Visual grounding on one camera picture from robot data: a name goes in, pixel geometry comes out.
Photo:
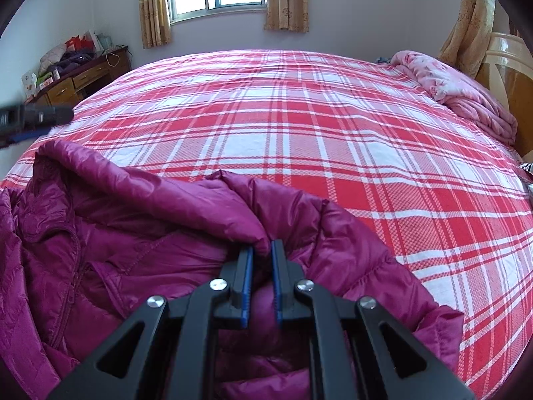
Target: black tool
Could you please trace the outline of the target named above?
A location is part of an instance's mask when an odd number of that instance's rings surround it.
[[[272,265],[278,323],[309,335],[312,400],[475,399],[374,298],[348,301],[305,279],[280,240],[272,244]]]
[[[212,398],[218,329],[248,326],[252,264],[245,248],[190,295],[151,296],[48,400]]]
[[[309,338],[312,400],[475,399],[374,298],[348,301],[305,279],[280,240],[272,267],[278,323]],[[192,294],[151,296],[48,399],[212,399],[217,329],[247,327],[251,283],[247,248]]]
[[[44,129],[66,125],[74,118],[70,106],[13,105],[0,108],[0,148],[42,135]]]

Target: wall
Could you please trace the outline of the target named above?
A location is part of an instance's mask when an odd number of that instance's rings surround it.
[[[460,0],[413,0],[409,49],[436,57],[457,21]]]
[[[0,182],[7,176],[9,170],[19,160],[22,154],[28,150],[36,139],[21,141],[0,150]]]
[[[492,31],[509,34],[509,15],[499,1],[496,2],[496,9],[494,11],[494,27],[492,28]]]
[[[165,57],[236,48],[297,48],[374,60],[410,43],[412,0],[310,0],[310,33],[264,31],[265,13],[177,23],[173,43],[143,50],[138,0],[95,0],[97,30],[128,44],[134,66]]]
[[[25,98],[21,77],[57,44],[92,28],[92,0],[26,0],[0,38],[0,105]]]

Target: window frame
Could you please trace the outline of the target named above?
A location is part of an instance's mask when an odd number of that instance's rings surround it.
[[[205,8],[193,10],[183,14],[178,14],[175,0],[167,0],[169,4],[169,16],[171,24],[187,19],[199,18],[202,16],[219,15],[224,13],[238,13],[249,11],[264,11],[267,8],[267,0],[261,0],[257,3],[235,3],[230,5],[220,4],[220,0],[215,0],[215,7],[209,8],[209,0],[205,0]]]

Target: purple clothing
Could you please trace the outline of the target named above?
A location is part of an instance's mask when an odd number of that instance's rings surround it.
[[[162,179],[66,141],[39,148],[24,190],[0,194],[0,356],[44,399],[148,296],[191,293],[250,244],[250,328],[220,333],[215,389],[224,399],[307,399],[306,340],[275,322],[273,239],[334,294],[375,296],[455,369],[463,314],[439,307],[343,208],[227,172]]]
[[[94,52],[88,48],[66,52],[58,63],[51,65],[47,69],[47,72],[53,72],[57,69],[60,76],[63,77],[85,63],[89,63],[94,59],[94,56]]]

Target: red plaid bedsheet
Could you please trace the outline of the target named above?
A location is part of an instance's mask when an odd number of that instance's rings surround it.
[[[4,185],[26,185],[57,137],[161,176],[222,168],[336,201],[465,312],[458,374],[479,398],[531,337],[533,216],[516,153],[391,66],[289,51],[149,64],[82,102]]]

